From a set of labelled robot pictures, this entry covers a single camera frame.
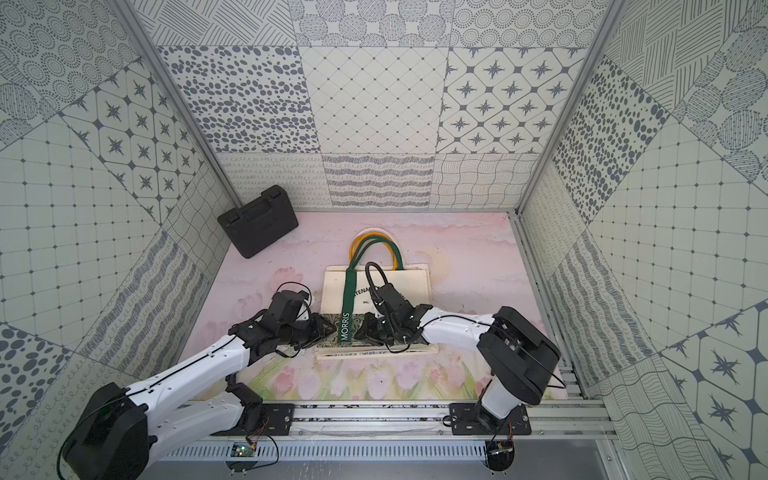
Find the green handled exhibition tote bag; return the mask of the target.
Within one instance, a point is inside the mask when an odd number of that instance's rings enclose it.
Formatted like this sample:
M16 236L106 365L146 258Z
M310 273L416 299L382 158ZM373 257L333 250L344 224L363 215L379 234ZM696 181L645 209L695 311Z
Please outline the green handled exhibition tote bag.
M406 265L387 232L364 230L350 246L349 264L325 271L320 313L335 333L321 341L316 357L437 353L416 332L416 308L431 304L428 267Z

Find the starry night canvas tote bag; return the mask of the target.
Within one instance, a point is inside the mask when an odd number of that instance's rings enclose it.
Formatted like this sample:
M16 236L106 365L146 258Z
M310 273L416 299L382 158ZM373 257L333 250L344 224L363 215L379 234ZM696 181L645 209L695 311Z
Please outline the starry night canvas tote bag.
M374 347L374 346L357 346L357 347L338 347L338 348L317 348L315 350L315 358L318 360L351 360L351 359L367 359L370 358L384 358L399 355L432 355L437 354L440 348L437 345L423 345L416 344L407 347Z

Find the yellow handled white bag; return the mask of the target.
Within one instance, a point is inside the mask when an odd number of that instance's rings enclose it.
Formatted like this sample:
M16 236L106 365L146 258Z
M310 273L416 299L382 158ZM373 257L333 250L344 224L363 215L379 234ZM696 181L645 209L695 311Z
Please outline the yellow handled white bag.
M395 270L404 269L404 261L399 246L389 234L380 230L362 232L353 240L349 249L349 267L355 268L362 260L367 249L376 244L386 246L391 254Z

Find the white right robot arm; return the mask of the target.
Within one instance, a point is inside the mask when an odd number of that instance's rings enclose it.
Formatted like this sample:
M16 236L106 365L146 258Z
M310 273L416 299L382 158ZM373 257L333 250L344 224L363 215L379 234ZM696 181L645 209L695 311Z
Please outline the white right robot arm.
M469 316L429 304L414 306L390 282L371 285L369 293L376 312L365 316L357 340L391 350L428 344L479 352L492 376L480 395L479 412L492 420L541 402L561 353L516 309L502 306L494 314Z

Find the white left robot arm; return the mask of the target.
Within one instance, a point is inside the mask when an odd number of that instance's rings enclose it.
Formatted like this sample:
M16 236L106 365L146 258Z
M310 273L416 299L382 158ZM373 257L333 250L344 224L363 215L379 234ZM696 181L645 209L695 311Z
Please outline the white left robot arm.
M192 357L127 387L96 390L56 465L68 465L79 479L136 479L166 454L211 434L241 431L253 443L271 427L286 433L291 409L265 404L237 375L284 347L301 352L335 332L310 309L308 293L278 291L268 308Z

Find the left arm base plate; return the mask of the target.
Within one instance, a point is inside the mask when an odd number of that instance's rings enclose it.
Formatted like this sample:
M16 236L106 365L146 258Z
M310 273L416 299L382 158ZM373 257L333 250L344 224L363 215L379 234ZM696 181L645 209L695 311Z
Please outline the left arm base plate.
M217 432L216 436L288 436L294 411L295 405L292 403L249 406L244 409L233 428Z

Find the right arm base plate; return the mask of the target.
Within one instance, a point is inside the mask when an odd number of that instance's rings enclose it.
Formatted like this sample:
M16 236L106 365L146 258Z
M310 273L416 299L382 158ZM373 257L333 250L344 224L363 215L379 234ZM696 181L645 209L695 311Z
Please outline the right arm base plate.
M504 418L497 418L477 403L451 403L449 413L442 419L453 435L530 435L532 428L524 405L512 409Z

